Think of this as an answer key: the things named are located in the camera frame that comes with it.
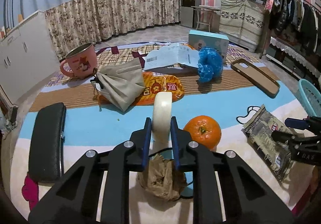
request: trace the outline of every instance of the white tape roll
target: white tape roll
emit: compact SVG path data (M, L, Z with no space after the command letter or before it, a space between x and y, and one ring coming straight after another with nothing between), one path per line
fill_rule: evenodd
M172 93L161 91L156 94L151 130L156 142L168 143L171 128Z

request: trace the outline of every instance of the silver screw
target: silver screw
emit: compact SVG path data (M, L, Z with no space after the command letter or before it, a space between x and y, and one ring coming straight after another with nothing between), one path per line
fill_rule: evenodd
M130 148L130 147L133 147L134 146L134 143L132 141L125 141L124 142L124 146L126 148Z
M229 158L234 158L236 156L236 153L234 151L227 151L226 156Z
M190 146L191 148L196 148L198 147L198 143L196 141L190 141L188 143L188 146Z
M92 158L95 155L96 155L96 151L94 151L94 150L89 150L89 151L86 152L86 156L88 158Z

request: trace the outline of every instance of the tiled floor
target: tiled floor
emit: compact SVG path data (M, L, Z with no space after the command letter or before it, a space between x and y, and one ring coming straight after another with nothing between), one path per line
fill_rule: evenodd
M120 35L117 37L112 37L105 42L98 43L95 48L100 49L109 46L117 45L127 45L131 43L139 42L182 42L188 41L188 33L190 29L182 27L180 25L168 25L162 27L153 27L147 29L141 29L136 32L130 32L125 35ZM262 58L262 62L277 75L280 80L292 91L296 92L298 89L298 82L296 79L291 77L287 72L282 70L279 66L274 63L267 61L265 57ZM1 147L1 170L3 175L4 189L7 195L10 197L10 166L13 157L13 151L15 143L19 136L19 132L22 126L23 119L28 113L32 103L34 102L37 94L40 92L40 89L47 84L47 81L39 83L38 89L30 95L25 102L23 102L19 109L17 115L18 126L14 129L9 135L5 136L2 140Z

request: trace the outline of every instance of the pink mug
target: pink mug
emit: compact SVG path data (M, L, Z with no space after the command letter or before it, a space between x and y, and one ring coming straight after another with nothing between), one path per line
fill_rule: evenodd
M64 69L65 63L68 63L72 72ZM72 49L66 55L65 60L60 63L60 70L64 75L69 77L77 76L82 79L92 75L94 68L97 68L97 56L92 43Z

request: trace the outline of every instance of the orange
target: orange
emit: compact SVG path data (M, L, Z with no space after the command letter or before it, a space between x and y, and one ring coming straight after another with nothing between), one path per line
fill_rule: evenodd
M222 135L217 121L206 115L191 119L184 130L191 134L193 141L203 144L210 150L218 145Z

